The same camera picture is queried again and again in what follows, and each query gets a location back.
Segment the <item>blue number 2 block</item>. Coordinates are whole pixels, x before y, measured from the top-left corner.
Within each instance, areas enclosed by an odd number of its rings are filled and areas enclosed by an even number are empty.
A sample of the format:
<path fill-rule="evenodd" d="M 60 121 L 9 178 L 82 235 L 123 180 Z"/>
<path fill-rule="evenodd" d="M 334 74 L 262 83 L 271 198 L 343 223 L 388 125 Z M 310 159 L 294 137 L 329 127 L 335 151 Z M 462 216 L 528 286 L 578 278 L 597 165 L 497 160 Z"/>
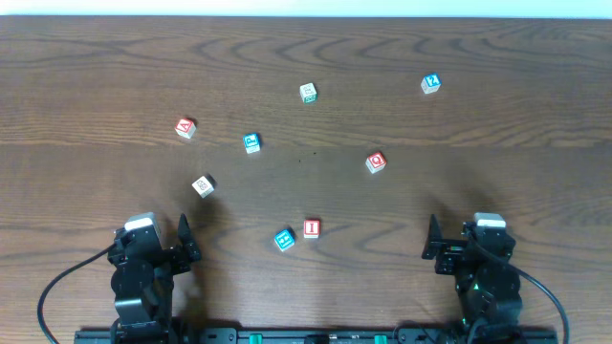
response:
<path fill-rule="evenodd" d="M 440 77 L 436 73 L 425 75 L 421 82 L 421 88 L 426 95 L 437 92 L 441 85 Z"/>

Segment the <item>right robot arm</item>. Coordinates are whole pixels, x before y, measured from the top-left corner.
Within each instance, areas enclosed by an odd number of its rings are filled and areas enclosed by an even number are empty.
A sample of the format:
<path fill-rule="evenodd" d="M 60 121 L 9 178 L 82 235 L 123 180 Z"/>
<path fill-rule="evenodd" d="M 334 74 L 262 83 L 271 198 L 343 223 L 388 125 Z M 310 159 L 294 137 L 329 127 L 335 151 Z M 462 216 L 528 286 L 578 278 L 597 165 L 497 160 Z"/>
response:
<path fill-rule="evenodd" d="M 437 274 L 454 277 L 462 321 L 437 335 L 438 343 L 514 342 L 522 310 L 518 273 L 509 260 L 515 240 L 499 214 L 477 212 L 463 223 L 463 240 L 445 239 L 437 217 L 429 218 L 422 258 Z"/>

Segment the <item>red letter I block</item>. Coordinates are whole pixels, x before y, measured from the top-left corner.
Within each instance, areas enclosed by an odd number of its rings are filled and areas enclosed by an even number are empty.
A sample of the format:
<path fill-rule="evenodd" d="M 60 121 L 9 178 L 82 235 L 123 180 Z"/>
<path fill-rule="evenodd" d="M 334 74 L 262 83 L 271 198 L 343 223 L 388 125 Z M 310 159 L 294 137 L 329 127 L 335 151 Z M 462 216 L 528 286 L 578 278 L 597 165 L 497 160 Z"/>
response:
<path fill-rule="evenodd" d="M 320 236 L 321 221 L 319 219 L 306 219 L 303 224 L 303 236 L 306 239 L 314 239 Z"/>

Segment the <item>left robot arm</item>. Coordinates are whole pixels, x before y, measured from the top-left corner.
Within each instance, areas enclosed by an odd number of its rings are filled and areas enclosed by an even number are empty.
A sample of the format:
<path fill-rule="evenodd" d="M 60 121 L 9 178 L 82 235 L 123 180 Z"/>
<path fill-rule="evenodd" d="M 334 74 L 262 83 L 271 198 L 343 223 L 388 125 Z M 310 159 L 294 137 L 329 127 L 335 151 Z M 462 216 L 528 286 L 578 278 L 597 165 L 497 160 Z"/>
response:
<path fill-rule="evenodd" d="M 174 277 L 191 271 L 202 259 L 186 215 L 178 223 L 179 244 L 163 248 L 155 214 L 128 219 L 115 232 L 107 259 L 116 270 L 111 278 L 119 319 L 112 326 L 113 343 L 193 343 L 194 331 L 172 315 Z"/>

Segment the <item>red letter A block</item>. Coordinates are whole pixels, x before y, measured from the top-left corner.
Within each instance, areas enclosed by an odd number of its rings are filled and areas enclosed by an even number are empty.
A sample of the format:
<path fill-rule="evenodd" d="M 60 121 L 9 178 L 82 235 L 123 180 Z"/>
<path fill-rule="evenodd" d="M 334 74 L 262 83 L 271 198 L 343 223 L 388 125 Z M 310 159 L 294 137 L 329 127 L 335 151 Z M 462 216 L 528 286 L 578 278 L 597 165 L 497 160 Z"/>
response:
<path fill-rule="evenodd" d="M 185 139 L 188 139 L 188 140 L 190 140 L 193 137 L 196 130 L 197 130 L 197 127 L 196 127 L 195 122 L 189 118 L 181 118 L 175 126 L 176 133 L 179 136 Z"/>

